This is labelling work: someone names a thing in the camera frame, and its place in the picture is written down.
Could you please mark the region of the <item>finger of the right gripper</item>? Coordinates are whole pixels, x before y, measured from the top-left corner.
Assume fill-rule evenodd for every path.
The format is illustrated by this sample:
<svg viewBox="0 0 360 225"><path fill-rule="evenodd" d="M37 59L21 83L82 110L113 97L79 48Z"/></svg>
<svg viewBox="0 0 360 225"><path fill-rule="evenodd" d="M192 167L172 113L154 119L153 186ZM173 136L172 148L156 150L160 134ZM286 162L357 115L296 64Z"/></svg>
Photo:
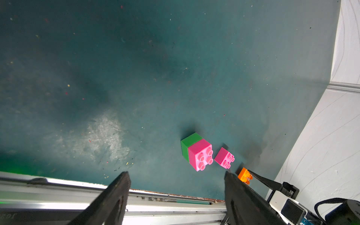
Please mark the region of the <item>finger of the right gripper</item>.
<svg viewBox="0 0 360 225"><path fill-rule="evenodd" d="M260 175L258 175L256 173L254 173L251 170L248 170L248 171L254 178L259 180L262 184L264 184L265 186L267 186L271 190L280 191L283 188L283 185L281 183L278 183L276 181L264 178L264 177L262 177L262 176L260 176Z"/></svg>

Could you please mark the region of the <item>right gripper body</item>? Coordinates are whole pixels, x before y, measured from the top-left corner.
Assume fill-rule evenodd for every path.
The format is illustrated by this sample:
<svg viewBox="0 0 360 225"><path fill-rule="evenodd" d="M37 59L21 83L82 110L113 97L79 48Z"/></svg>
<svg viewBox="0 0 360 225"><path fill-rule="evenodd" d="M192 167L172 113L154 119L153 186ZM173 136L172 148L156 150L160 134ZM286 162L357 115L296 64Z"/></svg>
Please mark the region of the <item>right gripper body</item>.
<svg viewBox="0 0 360 225"><path fill-rule="evenodd" d="M276 181L272 181L269 188L271 189L271 193L267 199L268 203L273 198L276 191L278 191L281 194L285 195L286 197L289 197L294 200L296 199L296 197L298 196L298 194L300 192L296 186L294 186L290 183L287 183L285 181L282 184L278 183Z"/></svg>

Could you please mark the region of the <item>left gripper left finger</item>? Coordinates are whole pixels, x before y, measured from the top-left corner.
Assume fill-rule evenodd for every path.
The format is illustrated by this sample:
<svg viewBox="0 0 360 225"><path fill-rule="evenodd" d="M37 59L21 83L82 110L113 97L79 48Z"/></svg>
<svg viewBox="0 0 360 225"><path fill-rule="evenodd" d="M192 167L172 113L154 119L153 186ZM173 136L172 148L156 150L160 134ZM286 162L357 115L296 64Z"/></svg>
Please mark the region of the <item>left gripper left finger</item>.
<svg viewBox="0 0 360 225"><path fill-rule="evenodd" d="M121 225L124 219L131 180L122 172L70 225Z"/></svg>

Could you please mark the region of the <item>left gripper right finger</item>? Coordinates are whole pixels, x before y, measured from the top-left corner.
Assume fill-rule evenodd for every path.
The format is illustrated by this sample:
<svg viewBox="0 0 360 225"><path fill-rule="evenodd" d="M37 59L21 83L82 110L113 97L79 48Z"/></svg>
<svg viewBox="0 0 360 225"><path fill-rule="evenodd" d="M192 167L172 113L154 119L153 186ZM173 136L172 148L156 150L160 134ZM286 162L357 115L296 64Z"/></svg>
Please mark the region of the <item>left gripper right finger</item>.
<svg viewBox="0 0 360 225"><path fill-rule="evenodd" d="M227 171L225 203L231 225L284 225L279 214L247 184Z"/></svg>

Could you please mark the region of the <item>orange lego brick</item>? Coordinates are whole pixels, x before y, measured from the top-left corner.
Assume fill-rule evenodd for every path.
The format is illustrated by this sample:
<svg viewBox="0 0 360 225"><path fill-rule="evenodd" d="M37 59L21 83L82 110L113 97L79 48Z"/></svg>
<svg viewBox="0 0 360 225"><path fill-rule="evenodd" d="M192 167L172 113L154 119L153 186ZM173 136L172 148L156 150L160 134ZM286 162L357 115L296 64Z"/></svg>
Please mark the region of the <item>orange lego brick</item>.
<svg viewBox="0 0 360 225"><path fill-rule="evenodd" d="M253 180L253 176L251 175L249 170L247 170L246 168L242 168L242 170L240 171L240 173L238 175L238 179L240 181L242 181L243 183L249 185L250 181Z"/></svg>

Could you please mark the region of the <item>pink lego brick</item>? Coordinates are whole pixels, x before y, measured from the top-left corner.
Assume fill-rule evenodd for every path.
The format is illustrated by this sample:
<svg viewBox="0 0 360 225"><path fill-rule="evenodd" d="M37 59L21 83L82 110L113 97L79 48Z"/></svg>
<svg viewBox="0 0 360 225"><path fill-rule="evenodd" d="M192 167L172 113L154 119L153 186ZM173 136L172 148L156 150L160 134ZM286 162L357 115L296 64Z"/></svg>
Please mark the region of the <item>pink lego brick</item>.
<svg viewBox="0 0 360 225"><path fill-rule="evenodd" d="M207 165L214 162L212 156L212 145L205 139L197 141L188 148L189 163L197 172L203 171Z"/></svg>
<svg viewBox="0 0 360 225"><path fill-rule="evenodd" d="M235 161L235 157L225 148L221 148L214 159L221 167L225 169L231 168L231 163Z"/></svg>

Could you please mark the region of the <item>green lego brick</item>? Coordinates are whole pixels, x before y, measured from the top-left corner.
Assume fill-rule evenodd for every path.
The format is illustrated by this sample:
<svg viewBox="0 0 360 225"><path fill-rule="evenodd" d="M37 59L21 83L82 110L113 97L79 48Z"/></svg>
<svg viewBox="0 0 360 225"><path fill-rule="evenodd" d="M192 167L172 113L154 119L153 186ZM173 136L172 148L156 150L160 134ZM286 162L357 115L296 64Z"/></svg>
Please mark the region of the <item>green lego brick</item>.
<svg viewBox="0 0 360 225"><path fill-rule="evenodd" d="M194 133L181 140L182 155L187 162L189 162L189 153L188 153L189 147L202 139L203 138L198 133Z"/></svg>

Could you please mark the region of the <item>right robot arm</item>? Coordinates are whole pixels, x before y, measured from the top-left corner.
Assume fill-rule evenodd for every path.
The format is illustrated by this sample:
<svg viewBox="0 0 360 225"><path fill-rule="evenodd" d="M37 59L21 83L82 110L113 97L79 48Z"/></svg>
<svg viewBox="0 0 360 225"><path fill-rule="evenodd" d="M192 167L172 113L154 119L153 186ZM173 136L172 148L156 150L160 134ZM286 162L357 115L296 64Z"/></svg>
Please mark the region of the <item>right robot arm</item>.
<svg viewBox="0 0 360 225"><path fill-rule="evenodd" d="M296 201L299 189L290 183L278 183L264 178L252 171L256 178L271 190L267 202L287 225L358 225L360 223L360 202L345 198L330 198L315 204L311 211ZM337 204L338 206L324 217L319 213L319 206Z"/></svg>

